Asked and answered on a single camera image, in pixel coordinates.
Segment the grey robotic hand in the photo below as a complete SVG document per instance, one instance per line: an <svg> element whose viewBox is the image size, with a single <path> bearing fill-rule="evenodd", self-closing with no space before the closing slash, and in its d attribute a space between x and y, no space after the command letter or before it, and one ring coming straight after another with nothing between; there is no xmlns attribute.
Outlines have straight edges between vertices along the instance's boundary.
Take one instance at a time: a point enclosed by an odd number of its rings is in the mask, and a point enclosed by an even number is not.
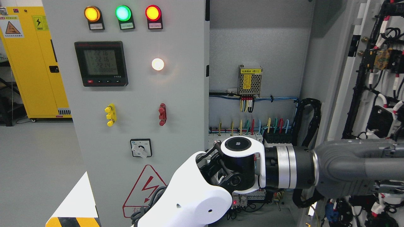
<svg viewBox="0 0 404 227"><path fill-rule="evenodd" d="M327 198L403 194L403 143L386 139L328 141L314 149L315 188Z"/></svg>

